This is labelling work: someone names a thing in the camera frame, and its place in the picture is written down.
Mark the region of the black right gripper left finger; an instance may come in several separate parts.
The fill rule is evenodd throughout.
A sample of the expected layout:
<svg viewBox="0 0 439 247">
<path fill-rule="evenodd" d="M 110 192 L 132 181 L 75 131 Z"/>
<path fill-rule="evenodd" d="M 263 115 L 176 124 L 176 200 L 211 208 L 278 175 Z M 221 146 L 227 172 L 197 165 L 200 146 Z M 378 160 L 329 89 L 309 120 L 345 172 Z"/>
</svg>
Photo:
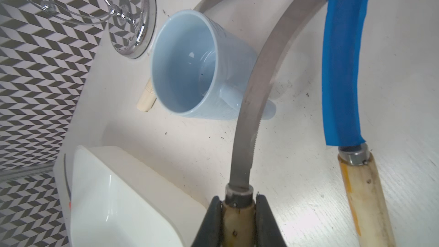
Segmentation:
<svg viewBox="0 0 439 247">
<path fill-rule="evenodd" d="M 192 247 L 220 247 L 222 240 L 222 201 L 214 196 Z"/>
</svg>

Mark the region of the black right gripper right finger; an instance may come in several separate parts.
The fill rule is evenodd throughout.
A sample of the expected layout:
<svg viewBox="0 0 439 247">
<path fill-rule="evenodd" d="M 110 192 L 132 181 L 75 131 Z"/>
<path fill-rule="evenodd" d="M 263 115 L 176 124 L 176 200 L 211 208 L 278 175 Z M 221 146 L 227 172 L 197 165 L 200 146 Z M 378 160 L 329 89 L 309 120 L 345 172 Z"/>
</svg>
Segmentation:
<svg viewBox="0 0 439 247">
<path fill-rule="evenodd" d="M 256 246 L 286 247 L 267 198 L 262 194 L 256 196 Z"/>
</svg>

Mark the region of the white plastic storage box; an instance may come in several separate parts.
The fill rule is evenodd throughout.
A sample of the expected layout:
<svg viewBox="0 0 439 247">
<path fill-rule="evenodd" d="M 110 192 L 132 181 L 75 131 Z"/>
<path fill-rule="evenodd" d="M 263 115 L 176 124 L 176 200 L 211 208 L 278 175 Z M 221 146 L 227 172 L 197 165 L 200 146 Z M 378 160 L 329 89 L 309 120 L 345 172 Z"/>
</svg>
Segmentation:
<svg viewBox="0 0 439 247">
<path fill-rule="evenodd" d="M 54 172 L 73 247 L 188 247 L 207 210 L 117 146 L 63 148 Z"/>
</svg>

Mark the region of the light blue mug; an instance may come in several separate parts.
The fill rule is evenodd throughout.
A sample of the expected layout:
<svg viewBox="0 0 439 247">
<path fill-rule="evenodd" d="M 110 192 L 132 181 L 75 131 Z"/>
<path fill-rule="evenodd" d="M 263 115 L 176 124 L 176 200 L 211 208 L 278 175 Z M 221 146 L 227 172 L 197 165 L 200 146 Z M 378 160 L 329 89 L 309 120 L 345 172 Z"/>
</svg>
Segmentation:
<svg viewBox="0 0 439 247">
<path fill-rule="evenodd" d="M 170 113 L 207 120 L 237 119 L 258 54 L 245 41 L 195 10 L 182 10 L 161 28 L 151 77 Z"/>
</svg>

